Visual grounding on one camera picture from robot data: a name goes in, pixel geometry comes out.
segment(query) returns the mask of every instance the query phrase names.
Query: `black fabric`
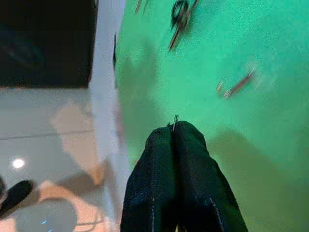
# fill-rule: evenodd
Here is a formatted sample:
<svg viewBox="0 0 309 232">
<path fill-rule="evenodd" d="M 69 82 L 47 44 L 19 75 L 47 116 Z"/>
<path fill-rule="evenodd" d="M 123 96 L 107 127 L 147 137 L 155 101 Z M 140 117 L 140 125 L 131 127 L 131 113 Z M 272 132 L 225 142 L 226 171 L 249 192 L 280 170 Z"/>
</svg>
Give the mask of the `black fabric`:
<svg viewBox="0 0 309 232">
<path fill-rule="evenodd" d="M 126 186 L 121 232 L 247 232 L 234 194 L 192 124 L 152 132 Z"/>
<path fill-rule="evenodd" d="M 33 190 L 34 184 L 31 181 L 24 180 L 8 190 L 7 198 L 0 208 L 0 218 L 10 209 L 21 203 Z"/>
<path fill-rule="evenodd" d="M 178 215 L 171 131 L 151 133 L 126 186 L 121 232 L 175 232 Z"/>
</svg>

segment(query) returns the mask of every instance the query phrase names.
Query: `white floor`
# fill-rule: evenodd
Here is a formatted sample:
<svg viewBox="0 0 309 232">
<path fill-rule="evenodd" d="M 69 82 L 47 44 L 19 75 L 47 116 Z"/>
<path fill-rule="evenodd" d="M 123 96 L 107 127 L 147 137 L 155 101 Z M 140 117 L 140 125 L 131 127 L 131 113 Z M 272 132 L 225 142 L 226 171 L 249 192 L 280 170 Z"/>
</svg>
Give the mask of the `white floor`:
<svg viewBox="0 0 309 232">
<path fill-rule="evenodd" d="M 93 118 L 98 127 L 101 116 L 93 114 L 87 89 L 0 91 L 0 175 L 8 187 L 25 179 L 37 184 L 0 220 L 0 231 L 119 230 L 129 175 L 121 127 L 109 120 L 104 137 Z M 98 149 L 102 140 L 110 149 Z M 13 165 L 18 159 L 20 168 Z"/>
</svg>

